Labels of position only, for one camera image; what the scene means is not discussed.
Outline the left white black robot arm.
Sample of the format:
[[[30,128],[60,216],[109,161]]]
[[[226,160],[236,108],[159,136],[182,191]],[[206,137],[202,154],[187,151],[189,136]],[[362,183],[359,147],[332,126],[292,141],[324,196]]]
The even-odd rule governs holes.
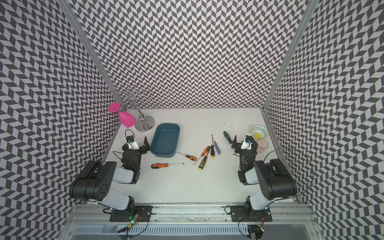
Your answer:
[[[151,150],[147,138],[144,145],[134,147],[133,136],[126,137],[123,145],[122,167],[116,162],[90,161],[70,185],[70,197],[98,203],[114,211],[136,213],[133,197],[124,195],[112,187],[112,183],[136,184],[140,177],[141,158]]]

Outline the small orange black screwdriver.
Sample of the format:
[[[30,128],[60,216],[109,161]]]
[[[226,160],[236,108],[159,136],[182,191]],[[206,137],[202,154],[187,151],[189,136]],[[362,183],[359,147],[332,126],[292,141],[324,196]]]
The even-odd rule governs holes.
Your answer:
[[[197,159],[196,157],[194,157],[194,156],[191,156],[191,155],[188,155],[188,154],[182,154],[182,153],[180,153],[180,152],[178,152],[178,151],[177,151],[177,153],[183,155],[185,158],[188,158],[188,159],[190,159],[190,160],[192,160],[192,161],[194,161],[194,162],[196,162],[196,161],[198,160],[198,159]]]

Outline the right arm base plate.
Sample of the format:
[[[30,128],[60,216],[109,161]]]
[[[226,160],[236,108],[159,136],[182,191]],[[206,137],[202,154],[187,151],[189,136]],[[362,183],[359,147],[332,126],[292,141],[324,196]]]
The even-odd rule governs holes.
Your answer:
[[[246,209],[244,206],[229,206],[232,222],[272,222],[272,214],[270,208],[262,210]]]

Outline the long orange black screwdriver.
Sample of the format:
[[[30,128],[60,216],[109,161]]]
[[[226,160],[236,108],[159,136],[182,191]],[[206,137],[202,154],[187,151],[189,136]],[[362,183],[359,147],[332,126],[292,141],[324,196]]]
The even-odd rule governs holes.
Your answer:
[[[184,163],[175,163],[175,164],[161,164],[161,163],[157,163],[157,164],[152,164],[151,165],[151,169],[168,168],[169,166],[173,166],[173,165],[184,165]]]

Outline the orange handled thin screwdriver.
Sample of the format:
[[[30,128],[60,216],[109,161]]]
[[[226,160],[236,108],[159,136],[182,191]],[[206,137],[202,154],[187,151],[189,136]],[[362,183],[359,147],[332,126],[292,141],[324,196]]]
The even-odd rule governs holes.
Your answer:
[[[195,162],[195,164],[202,158],[204,157],[209,151],[210,151],[211,147],[208,146],[205,148],[205,150],[203,151],[203,153],[201,154],[201,156],[199,157],[199,159]]]

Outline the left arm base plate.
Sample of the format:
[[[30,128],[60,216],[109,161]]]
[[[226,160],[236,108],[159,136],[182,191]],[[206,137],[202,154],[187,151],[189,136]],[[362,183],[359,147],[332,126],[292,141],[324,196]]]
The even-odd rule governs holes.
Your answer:
[[[133,210],[125,210],[125,211],[112,211],[109,221],[110,222],[118,222],[118,223],[128,223],[134,219],[136,214],[139,215],[138,220],[141,223],[149,222],[152,215],[153,206],[136,206]]]

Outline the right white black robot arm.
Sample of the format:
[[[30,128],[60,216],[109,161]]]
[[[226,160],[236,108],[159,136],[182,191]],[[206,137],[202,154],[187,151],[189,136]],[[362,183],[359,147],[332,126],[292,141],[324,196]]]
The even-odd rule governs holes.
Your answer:
[[[260,189],[248,196],[245,201],[246,215],[260,214],[269,205],[284,199],[295,197],[298,193],[296,181],[279,159],[269,162],[257,161],[258,143],[250,135],[245,135],[239,143],[232,140],[231,148],[239,155],[239,181],[245,185],[258,185]]]

